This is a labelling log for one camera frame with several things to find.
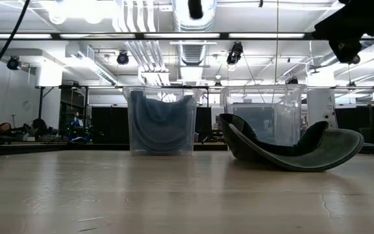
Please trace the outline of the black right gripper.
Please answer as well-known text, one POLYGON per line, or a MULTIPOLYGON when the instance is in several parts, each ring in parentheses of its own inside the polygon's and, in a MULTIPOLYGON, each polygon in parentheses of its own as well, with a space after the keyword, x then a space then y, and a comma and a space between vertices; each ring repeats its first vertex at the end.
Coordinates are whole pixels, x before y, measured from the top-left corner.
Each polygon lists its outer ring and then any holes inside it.
POLYGON ((315 24, 311 35, 317 40, 328 40, 332 52, 344 64, 362 50, 360 38, 374 36, 372 0, 338 0, 343 7, 315 24))

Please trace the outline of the green cap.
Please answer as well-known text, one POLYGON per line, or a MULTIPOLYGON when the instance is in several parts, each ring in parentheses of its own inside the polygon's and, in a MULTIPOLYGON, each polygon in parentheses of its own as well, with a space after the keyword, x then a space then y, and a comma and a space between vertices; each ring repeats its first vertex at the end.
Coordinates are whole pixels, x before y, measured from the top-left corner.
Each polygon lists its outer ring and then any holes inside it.
POLYGON ((235 114, 220 114, 223 138, 242 162, 272 164, 294 172, 324 172, 352 159, 364 137, 350 129, 331 129, 326 121, 311 125, 291 146, 261 141, 251 126, 235 114))

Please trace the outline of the dark blue jeans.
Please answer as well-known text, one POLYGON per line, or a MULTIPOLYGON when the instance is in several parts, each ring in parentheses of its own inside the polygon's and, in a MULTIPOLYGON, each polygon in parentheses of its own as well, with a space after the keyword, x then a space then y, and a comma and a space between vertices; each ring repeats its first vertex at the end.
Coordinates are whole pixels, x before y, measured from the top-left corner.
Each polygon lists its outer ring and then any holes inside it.
POLYGON ((188 143, 188 134, 191 132, 193 96, 183 96, 180 100, 171 103, 170 114, 174 117, 170 127, 173 129, 170 136, 174 139, 175 151, 179 151, 188 143))

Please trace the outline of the blue cap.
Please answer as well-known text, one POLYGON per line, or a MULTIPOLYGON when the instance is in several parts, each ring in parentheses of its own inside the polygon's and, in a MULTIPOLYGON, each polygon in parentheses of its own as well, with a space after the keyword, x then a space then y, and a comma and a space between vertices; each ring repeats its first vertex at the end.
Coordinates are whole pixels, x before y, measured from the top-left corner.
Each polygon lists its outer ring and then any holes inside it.
POLYGON ((146 97, 145 92, 133 90, 129 94, 129 120, 132 143, 136 150, 170 153, 175 151, 170 127, 174 117, 170 114, 171 103, 146 97))

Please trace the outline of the ceiling air vent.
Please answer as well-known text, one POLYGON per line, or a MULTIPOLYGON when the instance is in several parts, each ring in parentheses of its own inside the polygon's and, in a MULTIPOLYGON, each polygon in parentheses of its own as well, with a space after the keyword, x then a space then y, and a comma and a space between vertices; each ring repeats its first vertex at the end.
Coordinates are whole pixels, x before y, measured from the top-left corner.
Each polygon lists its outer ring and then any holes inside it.
POLYGON ((181 60, 187 66, 198 66, 205 56, 204 45, 182 45, 180 46, 181 60))

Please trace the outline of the thin vertical pole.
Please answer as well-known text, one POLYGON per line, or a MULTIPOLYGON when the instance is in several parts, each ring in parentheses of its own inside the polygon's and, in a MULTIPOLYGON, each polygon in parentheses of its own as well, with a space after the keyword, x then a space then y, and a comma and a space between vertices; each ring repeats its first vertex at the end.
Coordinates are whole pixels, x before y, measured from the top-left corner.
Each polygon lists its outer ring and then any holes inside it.
POLYGON ((275 41, 275 73, 274 84, 277 84, 279 58, 279 0, 276 0, 276 41, 275 41))

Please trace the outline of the clear plastic bin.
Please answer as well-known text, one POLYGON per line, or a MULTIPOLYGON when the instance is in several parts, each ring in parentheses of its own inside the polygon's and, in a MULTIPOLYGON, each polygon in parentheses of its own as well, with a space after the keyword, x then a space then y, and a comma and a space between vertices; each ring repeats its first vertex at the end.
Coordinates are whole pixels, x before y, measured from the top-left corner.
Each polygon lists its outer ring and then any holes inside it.
POLYGON ((128 109, 128 121, 129 121, 129 146, 130 151, 133 155, 188 155, 191 154, 193 151, 193 142, 194 142, 194 134, 195 134, 195 120, 196 120, 196 110, 197 110, 197 100, 201 97, 201 92, 198 90, 194 90, 191 88, 163 88, 159 86, 133 86, 133 87, 126 87, 123 89, 125 94, 125 99, 127 101, 127 109, 128 109), (141 90, 145 92, 147 98, 156 99, 159 101, 163 101, 166 103, 172 103, 180 100, 183 96, 193 96, 193 111, 192 111, 192 123, 191 123, 191 132, 188 134, 188 143, 186 143, 182 149, 176 151, 174 153, 157 153, 152 154, 146 152, 142 149, 135 149, 132 143, 132 137, 130 136, 131 133, 131 124, 129 120, 129 94, 133 90, 141 90))
POLYGON ((301 137, 301 99, 304 84, 228 86, 220 91, 226 113, 244 119, 258 139, 292 146, 301 137))

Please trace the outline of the black partition panel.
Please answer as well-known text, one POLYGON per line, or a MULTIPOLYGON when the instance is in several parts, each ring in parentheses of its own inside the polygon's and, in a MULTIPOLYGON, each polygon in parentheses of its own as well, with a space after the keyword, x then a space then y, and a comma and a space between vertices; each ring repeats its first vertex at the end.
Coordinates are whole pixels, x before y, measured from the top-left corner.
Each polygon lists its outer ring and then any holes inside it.
POLYGON ((129 144, 127 108, 93 107, 91 124, 95 144, 129 144))
POLYGON ((195 133, 198 142, 205 141, 212 132, 212 116, 210 107, 198 107, 196 110, 195 133))

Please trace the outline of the blue lit machine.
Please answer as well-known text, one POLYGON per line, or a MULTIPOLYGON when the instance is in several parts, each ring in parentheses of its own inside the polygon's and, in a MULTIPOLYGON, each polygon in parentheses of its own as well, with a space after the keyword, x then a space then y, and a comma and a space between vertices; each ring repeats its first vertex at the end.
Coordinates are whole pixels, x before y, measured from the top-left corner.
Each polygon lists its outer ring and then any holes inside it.
POLYGON ((92 141, 92 133, 90 127, 84 127, 81 119, 68 122, 66 127, 67 141, 74 144, 87 144, 92 141))

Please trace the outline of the ribbed silver air duct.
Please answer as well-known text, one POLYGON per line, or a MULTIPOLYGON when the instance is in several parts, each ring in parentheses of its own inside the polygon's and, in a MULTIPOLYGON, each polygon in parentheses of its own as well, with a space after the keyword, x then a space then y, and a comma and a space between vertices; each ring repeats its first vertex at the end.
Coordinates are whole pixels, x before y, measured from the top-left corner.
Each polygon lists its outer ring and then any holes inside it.
POLYGON ((216 0, 201 0, 203 17, 192 19, 189 15, 188 0, 171 0, 175 28, 181 32, 210 31, 216 15, 216 0))

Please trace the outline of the black overhead frame bar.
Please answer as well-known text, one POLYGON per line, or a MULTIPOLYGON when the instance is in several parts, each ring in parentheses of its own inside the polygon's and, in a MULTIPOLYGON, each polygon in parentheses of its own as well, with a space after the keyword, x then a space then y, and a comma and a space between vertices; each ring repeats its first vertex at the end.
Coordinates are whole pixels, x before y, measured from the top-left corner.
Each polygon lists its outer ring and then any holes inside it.
POLYGON ((17 33, 14 40, 313 40, 308 32, 17 33))

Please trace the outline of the white rectangular ceiling duct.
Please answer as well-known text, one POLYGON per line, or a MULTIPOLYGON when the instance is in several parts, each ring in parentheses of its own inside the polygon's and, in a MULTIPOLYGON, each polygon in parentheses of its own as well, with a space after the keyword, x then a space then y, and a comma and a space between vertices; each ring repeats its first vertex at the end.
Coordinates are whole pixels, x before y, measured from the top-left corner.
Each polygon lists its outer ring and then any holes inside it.
POLYGON ((68 59, 68 66, 85 68, 108 84, 118 85, 116 77, 95 60, 95 51, 90 45, 69 42, 65 48, 65 57, 68 59))

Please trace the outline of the black workbench frame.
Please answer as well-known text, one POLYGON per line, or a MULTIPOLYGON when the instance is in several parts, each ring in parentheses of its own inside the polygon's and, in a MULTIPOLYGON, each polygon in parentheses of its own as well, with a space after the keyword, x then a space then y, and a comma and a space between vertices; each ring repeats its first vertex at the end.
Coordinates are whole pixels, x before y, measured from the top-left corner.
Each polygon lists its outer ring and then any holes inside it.
MULTIPOLYGON (((66 90, 69 97, 61 98, 54 103, 66 103, 71 107, 76 107, 84 118, 94 117, 91 108, 126 108, 127 102, 118 86, 39 86, 40 90, 38 115, 43 114, 43 108, 48 105, 44 99, 55 90, 66 90)), ((361 128, 371 128, 374 124, 374 103, 337 103, 334 107, 337 124, 347 129, 359 130, 361 128)))

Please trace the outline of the black table edge rail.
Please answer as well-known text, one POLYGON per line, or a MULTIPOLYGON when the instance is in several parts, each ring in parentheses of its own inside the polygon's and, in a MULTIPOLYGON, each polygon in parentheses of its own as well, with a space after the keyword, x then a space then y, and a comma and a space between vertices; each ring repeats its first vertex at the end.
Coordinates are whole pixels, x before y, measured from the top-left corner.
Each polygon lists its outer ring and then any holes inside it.
MULTIPOLYGON (((11 144, 0 145, 0 156, 26 153, 43 153, 50 151, 128 151, 128 144, 11 144)), ((361 154, 374 155, 374 145, 366 144, 360 150, 361 154)))

